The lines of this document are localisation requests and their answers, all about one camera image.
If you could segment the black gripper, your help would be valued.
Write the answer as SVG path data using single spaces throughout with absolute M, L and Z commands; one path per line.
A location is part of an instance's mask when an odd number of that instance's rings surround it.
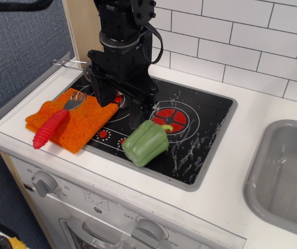
M 120 91 L 130 101 L 130 127 L 137 129 L 144 122 L 151 106 L 147 99 L 158 93 L 158 87 L 148 74 L 152 64 L 152 32 L 144 31 L 126 41 L 117 41 L 100 32 L 104 51 L 90 50 L 90 80 L 101 107 L 116 98 Z

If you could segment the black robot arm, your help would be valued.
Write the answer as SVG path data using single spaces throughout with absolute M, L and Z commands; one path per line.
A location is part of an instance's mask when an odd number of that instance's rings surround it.
M 149 76 L 162 51 L 152 59 L 153 36 L 162 39 L 150 24 L 156 16 L 155 1 L 95 1 L 100 17 L 99 40 L 103 51 L 90 50 L 86 73 L 100 106 L 105 107 L 117 92 L 129 101 L 130 126 L 136 129 L 148 118 L 158 87 Z

